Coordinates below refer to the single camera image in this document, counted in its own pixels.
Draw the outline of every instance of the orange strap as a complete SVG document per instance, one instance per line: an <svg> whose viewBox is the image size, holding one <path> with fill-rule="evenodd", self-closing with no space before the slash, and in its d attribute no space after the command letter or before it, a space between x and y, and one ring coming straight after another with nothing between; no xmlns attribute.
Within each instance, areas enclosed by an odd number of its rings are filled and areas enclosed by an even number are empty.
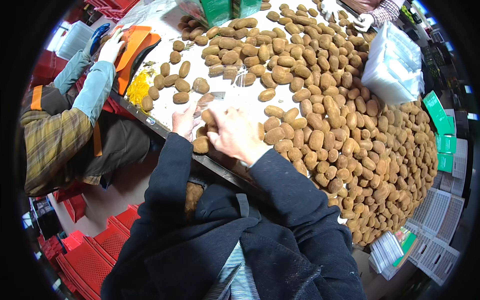
<svg viewBox="0 0 480 300"><path fill-rule="evenodd" d="M42 99L42 85L37 85L33 88L32 94L32 104L30 104L31 110L42 110L41 99Z"/></svg>
<svg viewBox="0 0 480 300"><path fill-rule="evenodd" d="M102 156L102 139L100 137L98 122L95 122L95 127L93 128L93 154L95 156Z"/></svg>

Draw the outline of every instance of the hand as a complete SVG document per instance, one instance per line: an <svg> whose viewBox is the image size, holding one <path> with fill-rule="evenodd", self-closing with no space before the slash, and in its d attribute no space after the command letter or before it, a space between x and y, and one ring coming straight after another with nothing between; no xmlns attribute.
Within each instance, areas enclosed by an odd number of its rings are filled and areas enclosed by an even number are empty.
<svg viewBox="0 0 480 300"><path fill-rule="evenodd" d="M373 16L369 13L362 13L358 19L353 20L355 29L359 32L367 32L373 22Z"/></svg>
<svg viewBox="0 0 480 300"><path fill-rule="evenodd" d="M172 132L186 138L189 142L193 141L192 130L200 123L200 119L193 119L193 113L197 103L190 103L190 106L184 111L176 111L172 115Z"/></svg>
<svg viewBox="0 0 480 300"><path fill-rule="evenodd" d="M114 63L117 60L120 50L125 46L125 41L119 42L122 36L123 32L121 31L121 28L117 29L112 35L112 38L106 41L103 45L100 55L98 56L98 61L104 60Z"/></svg>
<svg viewBox="0 0 480 300"><path fill-rule="evenodd" d="M100 47L102 35L110 29L110 23L103 24L93 32L92 37L88 40L84 52L93 56Z"/></svg>
<svg viewBox="0 0 480 300"><path fill-rule="evenodd" d="M336 21L339 20L338 18L338 5L336 0L323 0L322 5L322 13L325 14L325 20L328 22L330 17L333 15Z"/></svg>
<svg viewBox="0 0 480 300"><path fill-rule="evenodd" d="M260 141L258 127L247 120L244 108L228 108L225 113L219 108L209 108L215 118L218 133L207 132L216 150L244 161L251 166L260 159L269 147Z"/></svg>

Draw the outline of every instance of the plaid shirt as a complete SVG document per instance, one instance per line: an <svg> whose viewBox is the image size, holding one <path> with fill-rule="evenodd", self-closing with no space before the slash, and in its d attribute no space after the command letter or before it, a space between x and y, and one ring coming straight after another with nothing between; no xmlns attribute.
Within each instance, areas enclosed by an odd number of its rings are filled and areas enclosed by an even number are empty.
<svg viewBox="0 0 480 300"><path fill-rule="evenodd" d="M56 188L69 186L75 179L68 161L88 142L93 133L88 117L72 108L51 116L31 110L20 119L24 126L27 157L25 193L44 195ZM80 179L99 184L99 176Z"/></svg>
<svg viewBox="0 0 480 300"><path fill-rule="evenodd" d="M376 9L369 12L373 16L372 26L381 27L387 21L395 22L400 15L402 3L403 0L383 0Z"/></svg>

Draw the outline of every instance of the white glove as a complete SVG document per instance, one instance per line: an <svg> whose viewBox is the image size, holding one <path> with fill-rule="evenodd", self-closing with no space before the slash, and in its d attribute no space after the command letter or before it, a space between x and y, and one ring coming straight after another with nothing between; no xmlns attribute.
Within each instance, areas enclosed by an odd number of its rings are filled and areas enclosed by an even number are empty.
<svg viewBox="0 0 480 300"><path fill-rule="evenodd" d="M353 20L355 29L359 32L367 32L373 22L373 16L369 13L362 13L358 19Z"/></svg>
<svg viewBox="0 0 480 300"><path fill-rule="evenodd" d="M125 46L125 41L120 41L123 36L121 28L117 29L112 35L112 38L105 42L103 48L100 50L98 61L108 61L114 63L117 60L117 56L120 50Z"/></svg>
<svg viewBox="0 0 480 300"><path fill-rule="evenodd" d="M325 20L328 22L330 17L333 15L336 21L339 20L338 18L338 5L336 0L323 0L322 5L322 13L325 14Z"/></svg>

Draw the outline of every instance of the green box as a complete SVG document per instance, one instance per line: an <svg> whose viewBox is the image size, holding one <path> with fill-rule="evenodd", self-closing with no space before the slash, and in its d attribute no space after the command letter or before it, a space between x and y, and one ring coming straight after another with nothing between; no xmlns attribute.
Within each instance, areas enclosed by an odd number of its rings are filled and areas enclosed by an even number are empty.
<svg viewBox="0 0 480 300"><path fill-rule="evenodd" d="M438 170L444 172L452 172L453 155L446 153L437 153Z"/></svg>
<svg viewBox="0 0 480 300"><path fill-rule="evenodd" d="M262 0L232 0L232 14L234 18L245 18L260 10Z"/></svg>
<svg viewBox="0 0 480 300"><path fill-rule="evenodd" d="M456 152L456 137L452 135L435 134L435 142L437 144L437 152L451 154Z"/></svg>
<svg viewBox="0 0 480 300"><path fill-rule="evenodd" d="M205 28L220 26L232 18L230 0L175 0L180 9L198 20Z"/></svg>
<svg viewBox="0 0 480 300"><path fill-rule="evenodd" d="M430 118L435 124L439 135L453 134L455 132L453 120L450 123L447 115L445 114L445 110L434 91L429 92L425 96L423 103L425 104L425 107L427 108Z"/></svg>

